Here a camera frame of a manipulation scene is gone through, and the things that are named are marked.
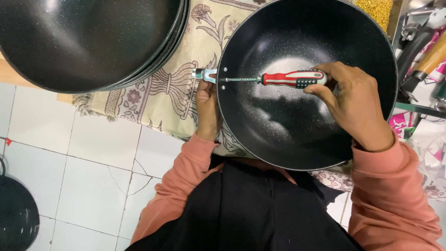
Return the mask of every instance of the fringe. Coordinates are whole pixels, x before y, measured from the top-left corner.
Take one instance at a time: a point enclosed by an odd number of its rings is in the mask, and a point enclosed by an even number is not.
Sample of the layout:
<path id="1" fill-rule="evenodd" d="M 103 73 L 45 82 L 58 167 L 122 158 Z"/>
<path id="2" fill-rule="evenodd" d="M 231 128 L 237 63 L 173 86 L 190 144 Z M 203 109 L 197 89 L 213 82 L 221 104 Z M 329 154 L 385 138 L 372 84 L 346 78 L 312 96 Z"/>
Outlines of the fringe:
<path id="1" fill-rule="evenodd" d="M 73 102 L 71 104 L 76 107 L 76 112 L 78 112 L 81 116 L 104 116 L 107 118 L 108 122 L 116 121 L 116 116 L 104 115 L 90 109 L 91 95 L 91 93 L 73 95 Z"/>

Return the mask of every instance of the hand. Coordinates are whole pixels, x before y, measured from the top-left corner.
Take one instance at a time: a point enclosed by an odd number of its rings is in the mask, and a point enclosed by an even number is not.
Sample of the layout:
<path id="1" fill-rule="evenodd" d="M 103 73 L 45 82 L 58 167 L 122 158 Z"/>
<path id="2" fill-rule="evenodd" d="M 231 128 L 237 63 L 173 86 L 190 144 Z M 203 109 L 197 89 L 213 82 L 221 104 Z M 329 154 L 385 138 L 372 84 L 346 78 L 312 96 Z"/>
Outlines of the hand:
<path id="1" fill-rule="evenodd" d="M 314 67 L 338 82 L 340 92 L 334 95 L 327 86 L 312 84 L 305 93 L 318 96 L 328 107 L 336 122 L 365 150 L 379 152 L 394 143 L 393 132 L 381 111 L 376 79 L 358 67 L 341 62 Z"/>
<path id="2" fill-rule="evenodd" d="M 214 83 L 200 81 L 195 94 L 198 114 L 197 136 L 206 141 L 215 141 L 222 125 L 222 118 L 217 103 L 217 86 Z"/>

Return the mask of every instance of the red screwdriver handle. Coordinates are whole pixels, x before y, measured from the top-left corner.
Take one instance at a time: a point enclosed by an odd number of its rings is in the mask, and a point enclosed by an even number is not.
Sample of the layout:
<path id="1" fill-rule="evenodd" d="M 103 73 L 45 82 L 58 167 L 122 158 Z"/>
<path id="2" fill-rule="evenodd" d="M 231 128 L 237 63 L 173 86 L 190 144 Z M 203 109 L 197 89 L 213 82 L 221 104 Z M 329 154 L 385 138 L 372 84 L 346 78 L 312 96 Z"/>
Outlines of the red screwdriver handle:
<path id="1" fill-rule="evenodd" d="M 297 89 L 304 89 L 310 84 L 325 84 L 327 76 L 318 70 L 292 71 L 289 73 L 276 73 L 262 75 L 263 85 L 283 85 Z"/>

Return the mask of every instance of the pink sweatshirt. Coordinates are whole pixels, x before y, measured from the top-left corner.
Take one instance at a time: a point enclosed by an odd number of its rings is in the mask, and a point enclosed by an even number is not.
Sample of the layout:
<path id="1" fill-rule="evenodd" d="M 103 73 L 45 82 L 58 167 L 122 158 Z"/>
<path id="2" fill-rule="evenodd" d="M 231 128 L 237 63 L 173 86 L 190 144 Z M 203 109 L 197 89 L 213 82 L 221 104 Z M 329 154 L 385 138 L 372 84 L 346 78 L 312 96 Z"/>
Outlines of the pink sweatshirt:
<path id="1" fill-rule="evenodd" d="M 172 169 L 155 186 L 155 198 L 142 210 L 132 243 L 178 219 L 190 192 L 210 173 L 222 170 L 220 165 L 208 171 L 216 145 L 196 134 L 183 144 Z M 367 251 L 444 251 L 436 242 L 442 230 L 421 187 L 417 154 L 397 138 L 380 153 L 352 149 L 355 187 L 349 234 Z M 275 168 L 254 159 L 239 161 L 263 170 Z M 296 184 L 284 170 L 277 170 Z"/>

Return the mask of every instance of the stacked black pans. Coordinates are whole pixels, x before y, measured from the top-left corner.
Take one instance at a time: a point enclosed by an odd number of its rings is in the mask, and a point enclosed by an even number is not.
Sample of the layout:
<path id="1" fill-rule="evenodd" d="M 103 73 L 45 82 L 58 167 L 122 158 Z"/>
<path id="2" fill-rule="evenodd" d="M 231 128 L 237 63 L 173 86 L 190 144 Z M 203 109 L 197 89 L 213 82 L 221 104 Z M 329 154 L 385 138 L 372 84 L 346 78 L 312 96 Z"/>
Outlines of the stacked black pans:
<path id="1" fill-rule="evenodd" d="M 170 59 L 189 1 L 0 1 L 0 50 L 19 74 L 47 90 L 124 88 Z"/>

